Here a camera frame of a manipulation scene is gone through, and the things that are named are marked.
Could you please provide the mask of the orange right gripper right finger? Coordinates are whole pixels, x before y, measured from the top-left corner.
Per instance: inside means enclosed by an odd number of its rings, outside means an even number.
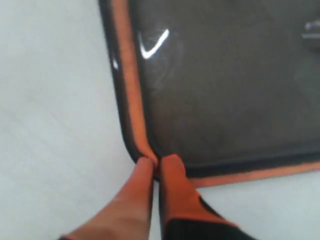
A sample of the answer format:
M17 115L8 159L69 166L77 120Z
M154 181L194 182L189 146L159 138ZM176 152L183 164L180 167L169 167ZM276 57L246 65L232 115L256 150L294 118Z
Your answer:
M251 240L252 236L215 212L186 176L181 158L160 160L161 237L164 240Z

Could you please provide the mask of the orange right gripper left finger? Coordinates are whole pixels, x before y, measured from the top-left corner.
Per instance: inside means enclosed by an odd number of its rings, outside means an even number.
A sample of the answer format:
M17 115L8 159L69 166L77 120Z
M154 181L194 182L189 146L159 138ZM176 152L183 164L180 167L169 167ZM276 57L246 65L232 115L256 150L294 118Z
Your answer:
M153 204L154 163L139 158L121 190L94 217L61 240L147 240Z

